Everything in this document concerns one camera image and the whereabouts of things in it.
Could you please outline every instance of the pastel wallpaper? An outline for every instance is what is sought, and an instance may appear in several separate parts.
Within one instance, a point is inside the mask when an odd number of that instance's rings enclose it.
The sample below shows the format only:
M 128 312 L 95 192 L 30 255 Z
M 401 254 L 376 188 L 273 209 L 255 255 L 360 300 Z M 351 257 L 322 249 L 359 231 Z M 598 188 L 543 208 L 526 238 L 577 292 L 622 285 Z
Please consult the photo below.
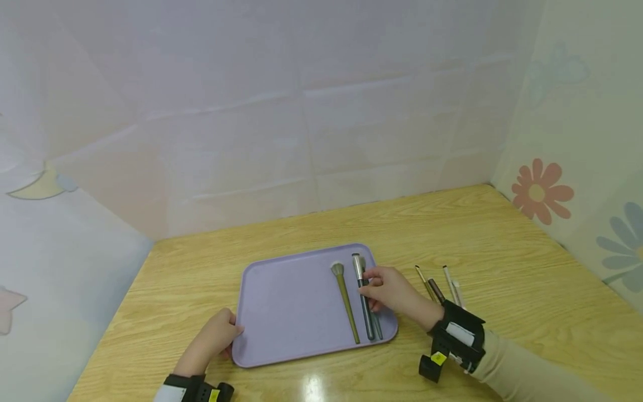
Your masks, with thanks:
M 490 180 L 643 311 L 642 12 L 2 2 L 0 399 L 66 399 L 153 240 Z
M 643 312 L 642 14 L 547 3 L 493 183 Z
M 0 401 L 65 401 L 152 241 L 11 136 L 0 116 Z
M 2 112 L 152 239 L 472 185 L 540 3 L 8 2 L 23 101 Z

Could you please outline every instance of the beige sleeve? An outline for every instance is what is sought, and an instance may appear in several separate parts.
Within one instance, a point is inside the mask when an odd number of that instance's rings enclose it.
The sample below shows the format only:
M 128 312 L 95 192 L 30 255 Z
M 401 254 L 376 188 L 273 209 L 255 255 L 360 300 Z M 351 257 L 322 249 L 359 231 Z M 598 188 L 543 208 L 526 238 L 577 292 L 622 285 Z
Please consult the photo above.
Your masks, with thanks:
M 472 376 L 510 402 L 604 402 L 581 378 L 515 343 L 485 331 L 485 356 Z

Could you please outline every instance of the black wrist strap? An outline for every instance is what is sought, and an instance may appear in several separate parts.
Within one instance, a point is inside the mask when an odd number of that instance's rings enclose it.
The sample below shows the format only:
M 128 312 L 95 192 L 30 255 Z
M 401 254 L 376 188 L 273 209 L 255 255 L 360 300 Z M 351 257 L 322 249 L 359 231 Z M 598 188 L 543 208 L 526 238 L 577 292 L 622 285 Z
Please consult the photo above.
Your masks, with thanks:
M 185 388 L 181 402 L 230 402 L 235 392 L 234 387 L 227 383 L 219 383 L 216 388 L 211 386 L 205 382 L 205 375 L 183 377 L 170 374 L 163 384 Z M 210 399 L 214 394 L 217 395 L 217 399 Z
M 473 373 L 485 355 L 484 320 L 462 307 L 445 300 L 444 318 L 429 332 L 433 337 L 431 356 L 422 355 L 419 372 L 438 382 L 442 365 L 451 357 L 469 374 Z

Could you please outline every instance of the left hand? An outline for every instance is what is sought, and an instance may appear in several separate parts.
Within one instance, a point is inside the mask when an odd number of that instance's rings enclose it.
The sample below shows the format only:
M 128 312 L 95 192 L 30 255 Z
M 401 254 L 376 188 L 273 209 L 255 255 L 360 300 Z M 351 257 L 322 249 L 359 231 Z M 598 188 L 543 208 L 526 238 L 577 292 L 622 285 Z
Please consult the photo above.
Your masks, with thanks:
M 243 332 L 242 325 L 236 325 L 237 316 L 227 307 L 219 310 L 203 326 L 197 338 L 204 338 L 210 344 L 209 355 L 214 357 L 221 354 L 225 358 L 232 357 L 232 341 Z
M 244 330 L 243 326 L 236 323 L 237 316 L 230 309 L 219 310 L 185 349 L 173 373 L 184 377 L 200 376 L 205 373 L 214 356 L 221 354 L 230 358 L 232 341 Z

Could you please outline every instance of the star decal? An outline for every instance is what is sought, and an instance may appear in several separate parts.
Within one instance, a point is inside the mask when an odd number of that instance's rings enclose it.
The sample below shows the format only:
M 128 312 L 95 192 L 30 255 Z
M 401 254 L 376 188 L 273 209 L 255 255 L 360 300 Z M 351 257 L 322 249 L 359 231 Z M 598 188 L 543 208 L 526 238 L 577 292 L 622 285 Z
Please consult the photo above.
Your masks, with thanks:
M 0 286 L 0 335 L 11 332 L 12 310 L 27 300 L 27 296 Z

